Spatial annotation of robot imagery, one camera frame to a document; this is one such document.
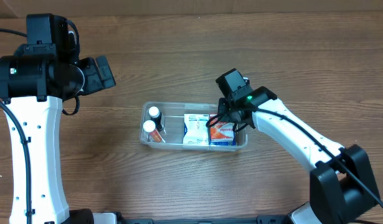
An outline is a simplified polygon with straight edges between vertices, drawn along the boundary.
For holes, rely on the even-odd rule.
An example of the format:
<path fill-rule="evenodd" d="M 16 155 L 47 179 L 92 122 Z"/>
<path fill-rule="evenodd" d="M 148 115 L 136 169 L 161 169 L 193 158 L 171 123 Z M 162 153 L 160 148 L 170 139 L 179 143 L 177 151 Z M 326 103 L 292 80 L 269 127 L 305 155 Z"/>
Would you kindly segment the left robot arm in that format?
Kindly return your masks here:
<path fill-rule="evenodd" d="M 115 86 L 104 56 L 80 58 L 75 24 L 30 14 L 26 39 L 0 58 L 0 107 L 10 129 L 14 192 L 11 223 L 118 223 L 116 212 L 71 210 L 60 165 L 63 103 Z"/>

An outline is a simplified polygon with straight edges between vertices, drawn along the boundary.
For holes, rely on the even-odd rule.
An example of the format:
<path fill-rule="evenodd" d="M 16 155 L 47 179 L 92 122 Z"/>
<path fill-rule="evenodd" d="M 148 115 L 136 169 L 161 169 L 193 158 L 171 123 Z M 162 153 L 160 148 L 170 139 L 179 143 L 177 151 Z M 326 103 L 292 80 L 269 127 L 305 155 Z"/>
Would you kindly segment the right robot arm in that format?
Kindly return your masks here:
<path fill-rule="evenodd" d="M 344 147 L 295 116 L 276 94 L 233 68 L 216 79 L 223 97 L 207 126 L 230 122 L 236 132 L 246 126 L 270 136 L 310 175 L 310 199 L 287 215 L 264 215 L 258 222 L 361 223 L 360 216 L 383 201 L 367 152 Z"/>

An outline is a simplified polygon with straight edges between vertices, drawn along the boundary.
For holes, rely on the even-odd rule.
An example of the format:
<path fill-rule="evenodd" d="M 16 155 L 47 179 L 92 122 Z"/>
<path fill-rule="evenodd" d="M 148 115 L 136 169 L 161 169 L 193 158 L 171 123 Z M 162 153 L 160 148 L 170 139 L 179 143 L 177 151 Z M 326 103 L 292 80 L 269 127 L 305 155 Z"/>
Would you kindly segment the orange bottle white cap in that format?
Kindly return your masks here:
<path fill-rule="evenodd" d="M 143 123 L 143 130 L 149 134 L 154 142 L 164 142 L 164 139 L 158 132 L 156 124 L 152 120 L 147 120 Z"/>

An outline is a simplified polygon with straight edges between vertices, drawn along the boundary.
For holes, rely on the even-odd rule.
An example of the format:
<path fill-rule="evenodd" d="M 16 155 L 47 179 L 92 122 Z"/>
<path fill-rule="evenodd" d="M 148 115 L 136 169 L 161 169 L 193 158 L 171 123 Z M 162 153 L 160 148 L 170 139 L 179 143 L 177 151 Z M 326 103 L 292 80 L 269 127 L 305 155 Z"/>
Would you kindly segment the clear plastic container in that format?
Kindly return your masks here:
<path fill-rule="evenodd" d="M 195 144 L 184 144 L 184 115 L 185 114 L 213 114 L 217 112 L 216 104 L 208 103 L 178 103 L 178 102 L 162 102 L 148 101 L 143 105 L 141 122 L 150 119 L 148 110 L 151 107 L 157 107 L 163 114 L 162 122 L 164 130 L 160 132 L 164 142 L 154 142 L 153 138 L 143 130 L 139 131 L 139 139 L 143 144 L 155 149 L 165 150 L 194 150 L 194 151 L 227 151 L 235 152 L 244 148 L 248 144 L 248 134 L 246 130 L 241 130 L 235 134 L 235 145 L 223 146 L 208 144 L 206 146 Z"/>

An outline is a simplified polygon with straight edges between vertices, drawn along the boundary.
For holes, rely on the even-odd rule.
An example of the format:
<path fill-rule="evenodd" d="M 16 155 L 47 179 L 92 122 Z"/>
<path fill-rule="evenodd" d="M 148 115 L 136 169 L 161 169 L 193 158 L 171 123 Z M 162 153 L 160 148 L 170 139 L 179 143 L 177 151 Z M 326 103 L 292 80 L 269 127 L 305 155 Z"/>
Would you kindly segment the white packet box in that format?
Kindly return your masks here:
<path fill-rule="evenodd" d="M 207 146 L 209 144 L 206 123 L 208 114 L 185 114 L 183 144 Z"/>

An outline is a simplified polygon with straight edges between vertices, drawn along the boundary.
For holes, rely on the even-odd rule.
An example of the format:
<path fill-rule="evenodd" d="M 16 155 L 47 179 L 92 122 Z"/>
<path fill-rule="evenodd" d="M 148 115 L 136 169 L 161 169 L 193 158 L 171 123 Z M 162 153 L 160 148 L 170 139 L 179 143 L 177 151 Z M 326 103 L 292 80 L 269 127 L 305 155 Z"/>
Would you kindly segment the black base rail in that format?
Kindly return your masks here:
<path fill-rule="evenodd" d="M 259 215 L 255 218 L 205 218 L 153 220 L 124 218 L 120 212 L 93 213 L 94 224 L 294 224 L 289 215 Z"/>

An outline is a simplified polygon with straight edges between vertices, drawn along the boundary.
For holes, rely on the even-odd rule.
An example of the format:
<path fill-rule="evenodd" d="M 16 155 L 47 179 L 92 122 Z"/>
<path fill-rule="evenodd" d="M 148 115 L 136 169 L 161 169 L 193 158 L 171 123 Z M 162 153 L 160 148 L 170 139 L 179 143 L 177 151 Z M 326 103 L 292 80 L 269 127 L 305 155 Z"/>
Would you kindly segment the red packet box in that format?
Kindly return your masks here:
<path fill-rule="evenodd" d="M 232 142 L 235 140 L 233 123 L 218 121 L 218 118 L 214 118 L 209 125 L 209 135 L 212 143 Z"/>

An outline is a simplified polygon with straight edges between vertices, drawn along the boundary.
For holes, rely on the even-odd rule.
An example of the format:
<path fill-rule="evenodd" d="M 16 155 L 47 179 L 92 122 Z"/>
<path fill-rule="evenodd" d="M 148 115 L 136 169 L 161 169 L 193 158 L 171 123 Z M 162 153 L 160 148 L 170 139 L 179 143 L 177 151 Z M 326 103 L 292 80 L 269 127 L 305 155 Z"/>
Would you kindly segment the dark bottle white cap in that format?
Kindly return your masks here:
<path fill-rule="evenodd" d="M 152 106 L 148 110 L 151 120 L 155 123 L 156 129 L 160 132 L 164 129 L 162 124 L 162 112 L 156 106 Z"/>

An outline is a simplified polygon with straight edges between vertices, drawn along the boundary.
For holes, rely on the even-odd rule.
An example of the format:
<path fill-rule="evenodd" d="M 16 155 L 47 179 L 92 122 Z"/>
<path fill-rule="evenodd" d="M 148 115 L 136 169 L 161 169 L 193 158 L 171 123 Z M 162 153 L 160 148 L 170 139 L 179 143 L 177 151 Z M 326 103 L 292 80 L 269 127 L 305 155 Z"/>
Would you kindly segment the blue packet box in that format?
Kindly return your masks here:
<path fill-rule="evenodd" d="M 214 145 L 214 146 L 236 146 L 237 142 L 235 139 L 233 139 L 232 141 L 211 141 L 210 145 Z"/>

